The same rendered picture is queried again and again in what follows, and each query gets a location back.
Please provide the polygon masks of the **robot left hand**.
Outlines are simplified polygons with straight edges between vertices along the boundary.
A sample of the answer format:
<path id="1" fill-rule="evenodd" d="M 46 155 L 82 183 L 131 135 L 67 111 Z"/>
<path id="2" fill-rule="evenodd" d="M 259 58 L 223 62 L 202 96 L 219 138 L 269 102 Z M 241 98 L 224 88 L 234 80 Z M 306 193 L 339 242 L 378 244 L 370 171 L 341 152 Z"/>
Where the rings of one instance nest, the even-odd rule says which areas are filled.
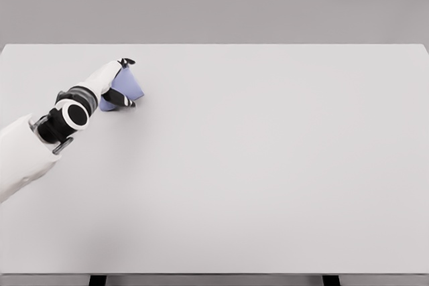
<path id="1" fill-rule="evenodd" d="M 88 78 L 88 84 L 91 84 L 92 91 L 95 93 L 98 102 L 100 103 L 101 96 L 110 89 L 112 81 L 122 68 L 129 68 L 127 61 L 111 61 Z"/>

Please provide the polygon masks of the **lavender blue cup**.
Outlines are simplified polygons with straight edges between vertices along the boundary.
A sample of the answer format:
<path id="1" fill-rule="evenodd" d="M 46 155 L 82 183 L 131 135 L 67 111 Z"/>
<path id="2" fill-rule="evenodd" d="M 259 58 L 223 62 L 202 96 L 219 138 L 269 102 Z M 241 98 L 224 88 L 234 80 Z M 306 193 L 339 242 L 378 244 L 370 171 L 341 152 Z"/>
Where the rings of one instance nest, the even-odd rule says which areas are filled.
<path id="1" fill-rule="evenodd" d="M 122 68 L 112 81 L 110 89 L 101 96 L 99 108 L 112 111 L 135 106 L 135 101 L 144 96 L 130 68 Z"/>

